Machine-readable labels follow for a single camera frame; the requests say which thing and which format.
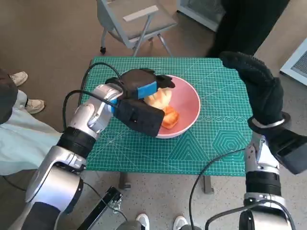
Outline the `left robot hand, blue tape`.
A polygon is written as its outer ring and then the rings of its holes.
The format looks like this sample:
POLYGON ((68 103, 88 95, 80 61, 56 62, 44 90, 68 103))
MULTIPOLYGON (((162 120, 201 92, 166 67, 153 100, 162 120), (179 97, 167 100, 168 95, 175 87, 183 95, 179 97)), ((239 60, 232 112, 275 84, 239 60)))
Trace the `left robot hand, blue tape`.
POLYGON ((125 92, 124 98, 143 99, 153 95, 159 88, 175 88, 172 78, 156 75, 152 69, 131 69, 120 77, 125 92))

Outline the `right robot hand, black glove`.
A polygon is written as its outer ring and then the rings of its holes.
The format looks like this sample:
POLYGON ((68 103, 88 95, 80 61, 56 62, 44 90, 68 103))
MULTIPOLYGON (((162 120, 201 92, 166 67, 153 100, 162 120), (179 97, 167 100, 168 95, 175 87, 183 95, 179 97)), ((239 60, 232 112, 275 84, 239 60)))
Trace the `right robot hand, black glove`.
POLYGON ((261 60, 240 52, 222 52, 223 66, 235 69, 245 83, 253 118, 262 125, 283 119, 283 88, 261 60))

